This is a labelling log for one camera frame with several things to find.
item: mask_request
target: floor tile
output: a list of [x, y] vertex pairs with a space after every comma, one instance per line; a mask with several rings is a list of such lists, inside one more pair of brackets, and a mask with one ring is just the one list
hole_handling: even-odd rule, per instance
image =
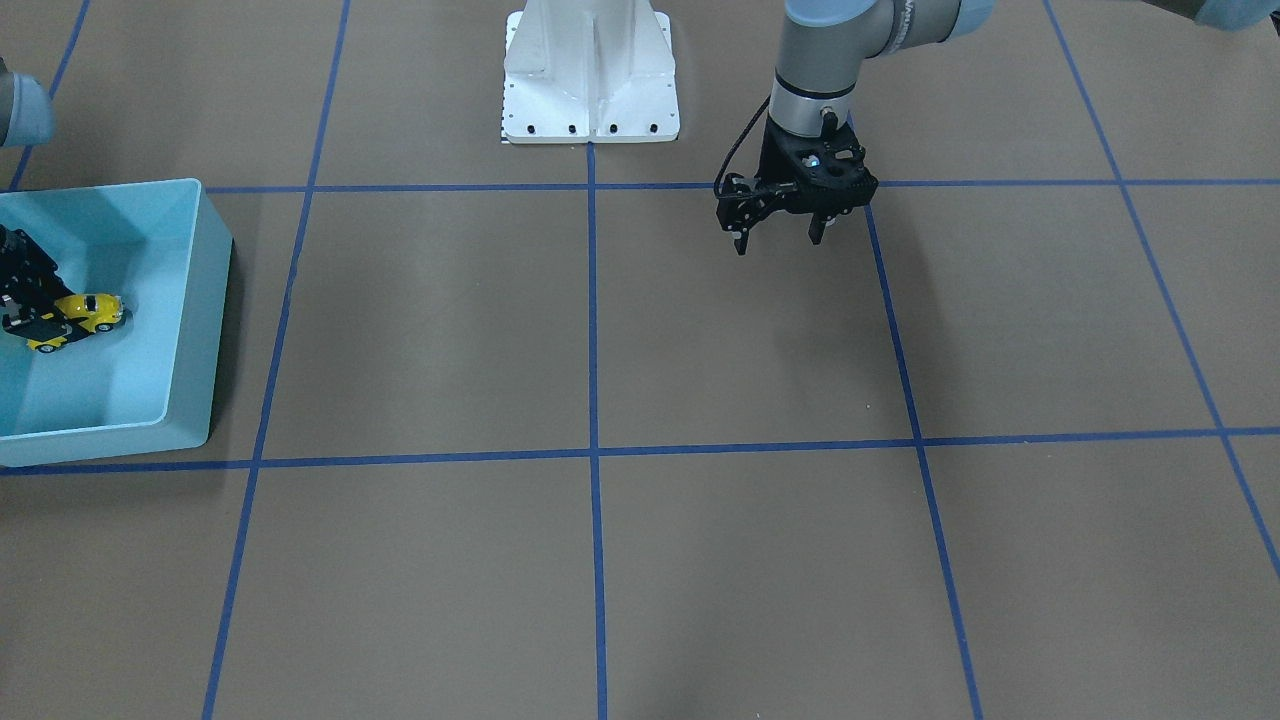
[[0, 716], [191, 717], [244, 473], [4, 478]]
[[506, 20], [521, 8], [518, 0], [353, 4], [320, 181], [585, 182], [581, 145], [500, 142]]
[[910, 437], [861, 214], [754, 231], [745, 258], [701, 191], [598, 197], [604, 445]]
[[1280, 714], [1280, 583], [1217, 439], [929, 459], [986, 717]]
[[1115, 188], [891, 188], [876, 220], [924, 434], [1212, 425]]
[[[52, 88], [67, 41], [76, 28], [79, 6], [81, 0], [5, 3], [0, 58], [9, 65], [9, 72], [33, 76], [46, 92]], [[54, 111], [59, 113], [60, 108], [55, 105]], [[20, 160], [22, 147], [0, 150], [0, 190], [9, 187]]]
[[910, 450], [605, 459], [609, 717], [970, 717]]
[[[710, 182], [769, 94], [782, 8], [756, 0], [732, 17], [705, 3], [658, 3], [672, 18], [681, 136], [602, 146], [604, 182]], [[854, 118], [881, 178], [1110, 178], [1048, 17], [1001, 3], [968, 37], [863, 65]], [[759, 128], [733, 169], [755, 172]]]
[[1280, 187], [1130, 192], [1222, 420], [1280, 425]]
[[24, 188], [305, 183], [337, 3], [92, 4]]
[[1280, 174], [1271, 23], [1229, 33], [1140, 3], [1053, 9], [1125, 177]]
[[79, 464], [187, 462], [253, 457], [262, 393], [275, 348], [284, 282], [293, 256], [301, 195], [214, 195], [234, 237], [223, 311], [209, 442], [191, 450], [147, 452]]
[[1280, 542], [1280, 436], [1235, 438], [1231, 445], [1271, 542]]
[[585, 447], [585, 205], [317, 196], [268, 456]]
[[595, 712], [584, 460], [265, 470], [218, 717]]

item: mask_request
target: toy car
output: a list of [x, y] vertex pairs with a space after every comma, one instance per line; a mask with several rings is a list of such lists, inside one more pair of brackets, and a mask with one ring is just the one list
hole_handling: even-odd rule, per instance
[[[124, 319], [124, 305], [115, 295], [105, 292], [91, 295], [68, 295], [54, 301], [54, 305], [67, 315], [69, 322], [67, 332], [60, 337], [36, 341], [28, 340], [27, 347], [38, 352], [55, 352], [69, 342], [88, 337], [93, 333], [106, 333], [115, 329]], [[46, 314], [46, 320], [52, 320], [54, 315]]]

